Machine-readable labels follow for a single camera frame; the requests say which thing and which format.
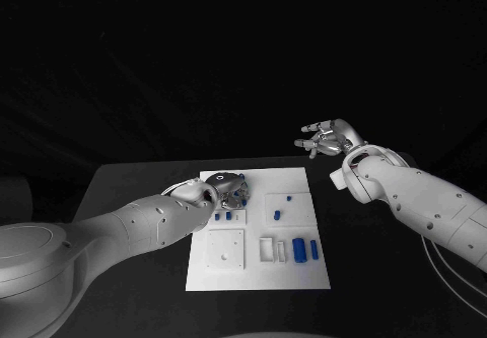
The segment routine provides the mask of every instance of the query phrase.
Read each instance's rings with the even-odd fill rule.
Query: small blue part
[[[317,241],[311,241],[311,254],[313,259],[317,259]]]
[[[297,263],[307,262],[307,247],[304,246],[304,239],[295,238],[292,240],[292,249],[294,249],[294,261]]]

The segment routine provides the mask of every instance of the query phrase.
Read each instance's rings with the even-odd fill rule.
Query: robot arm
[[[248,198],[243,177],[219,173],[79,222],[0,227],[0,337],[50,337],[96,276],[199,231],[219,206],[240,208]]]
[[[308,125],[311,140],[294,144],[317,152],[344,152],[341,168],[330,174],[337,189],[349,188],[362,203],[385,201],[396,219],[487,272],[487,205],[464,189],[423,170],[411,168],[400,156],[362,140],[343,120]]]

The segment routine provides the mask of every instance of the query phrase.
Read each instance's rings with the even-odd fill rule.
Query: black background
[[[487,200],[485,6],[9,2],[0,166],[69,222],[108,163],[297,156],[343,118]]]

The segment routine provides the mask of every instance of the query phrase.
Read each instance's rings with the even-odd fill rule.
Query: dark table
[[[336,190],[328,174],[341,161],[343,156],[297,156],[104,165],[73,220],[160,194],[200,171],[305,167],[331,289],[186,292],[189,236],[106,270],[55,337],[212,338],[265,331],[484,337],[487,321],[444,286],[421,236],[383,202],[360,204],[347,190]]]

